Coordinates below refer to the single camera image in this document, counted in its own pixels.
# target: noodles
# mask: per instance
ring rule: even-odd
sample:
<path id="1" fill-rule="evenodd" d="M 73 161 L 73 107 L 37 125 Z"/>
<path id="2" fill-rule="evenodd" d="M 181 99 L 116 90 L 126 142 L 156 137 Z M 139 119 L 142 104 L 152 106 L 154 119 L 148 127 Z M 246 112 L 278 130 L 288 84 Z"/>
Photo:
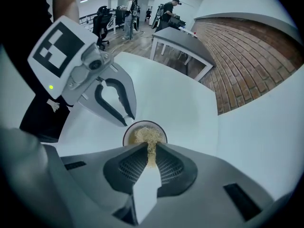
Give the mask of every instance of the noodles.
<path id="1" fill-rule="evenodd" d="M 135 142 L 148 143 L 148 163 L 147 166 L 156 166 L 156 143 L 165 142 L 164 136 L 156 128 L 143 127 L 135 131 Z"/>

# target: black shirt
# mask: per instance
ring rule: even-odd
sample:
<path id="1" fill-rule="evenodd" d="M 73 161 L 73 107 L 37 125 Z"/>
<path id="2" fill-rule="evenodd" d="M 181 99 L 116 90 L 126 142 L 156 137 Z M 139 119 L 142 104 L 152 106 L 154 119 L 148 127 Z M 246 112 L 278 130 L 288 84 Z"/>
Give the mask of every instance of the black shirt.
<path id="1" fill-rule="evenodd" d="M 167 2 L 164 6 L 163 6 L 163 15 L 161 17 L 162 21 L 165 22 L 169 22 L 171 16 L 165 12 L 170 11 L 172 13 L 173 11 L 173 4 L 171 2 Z"/>
<path id="2" fill-rule="evenodd" d="M 130 13 L 133 13 L 133 10 L 135 8 L 135 2 L 133 0 L 128 2 L 127 5 L 127 11 L 125 12 L 125 16 L 129 16 Z"/>

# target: bowl of noodles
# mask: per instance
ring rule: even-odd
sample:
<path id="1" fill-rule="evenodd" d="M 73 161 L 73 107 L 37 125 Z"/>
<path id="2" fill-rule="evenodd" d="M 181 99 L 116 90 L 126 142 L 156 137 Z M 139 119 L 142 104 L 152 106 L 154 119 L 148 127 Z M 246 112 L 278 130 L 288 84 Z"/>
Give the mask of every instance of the bowl of noodles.
<path id="1" fill-rule="evenodd" d="M 168 143 L 165 131 L 157 123 L 152 121 L 139 121 L 133 123 L 125 132 L 123 146 L 135 143 L 148 143 L 148 166 L 155 166 L 156 143 Z"/>

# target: wooden floor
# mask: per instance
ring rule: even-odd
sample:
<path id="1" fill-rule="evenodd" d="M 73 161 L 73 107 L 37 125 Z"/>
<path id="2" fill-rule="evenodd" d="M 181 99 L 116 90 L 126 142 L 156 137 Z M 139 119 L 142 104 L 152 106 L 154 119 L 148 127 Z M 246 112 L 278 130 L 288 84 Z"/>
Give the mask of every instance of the wooden floor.
<path id="1" fill-rule="evenodd" d="M 151 29 L 149 23 L 145 22 L 140 25 L 140 31 L 134 32 L 133 40 L 124 41 L 122 40 L 122 36 L 124 36 L 124 31 L 122 29 L 116 29 L 116 35 L 114 35 L 114 32 L 111 30 L 106 37 L 106 40 L 109 40 L 110 44 L 104 44 L 105 50 L 109 53 L 112 53 L 114 57 L 120 52 L 124 51 L 145 58 L 150 58 L 152 47 L 151 38 L 154 31 L 155 29 Z M 178 59 L 180 51 L 176 49 L 170 51 L 170 47 L 166 47 L 165 53 L 162 56 L 162 46 L 163 44 L 159 43 L 154 60 L 164 64 L 164 66 L 166 65 L 172 67 L 175 70 L 185 74 L 186 66 L 184 66 L 184 63 L 187 59 L 186 55 L 183 54 L 180 59 Z M 204 64 L 193 58 L 188 63 L 188 67 L 189 76 L 191 78 L 195 78 L 195 76 L 197 76 L 199 72 L 204 68 Z"/>

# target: jeans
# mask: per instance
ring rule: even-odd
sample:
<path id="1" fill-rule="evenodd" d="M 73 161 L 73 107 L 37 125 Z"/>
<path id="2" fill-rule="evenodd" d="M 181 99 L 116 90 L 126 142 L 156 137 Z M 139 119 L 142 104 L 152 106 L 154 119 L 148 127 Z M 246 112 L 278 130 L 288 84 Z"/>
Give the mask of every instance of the jeans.
<path id="1" fill-rule="evenodd" d="M 124 19 L 124 31 L 125 31 L 124 37 L 126 39 L 133 38 L 133 23 L 134 23 L 134 18 L 132 16 L 132 14 L 129 14 L 127 17 L 125 17 L 125 19 Z"/>
<path id="2" fill-rule="evenodd" d="M 156 31 L 155 32 L 157 32 L 157 31 L 160 31 L 160 30 L 162 30 L 162 29 L 165 29 L 165 28 L 167 28 L 169 26 L 169 22 L 165 22 L 165 21 L 160 21 L 160 24 L 159 24 L 159 26 L 157 27 L 157 29 L 156 29 Z"/>

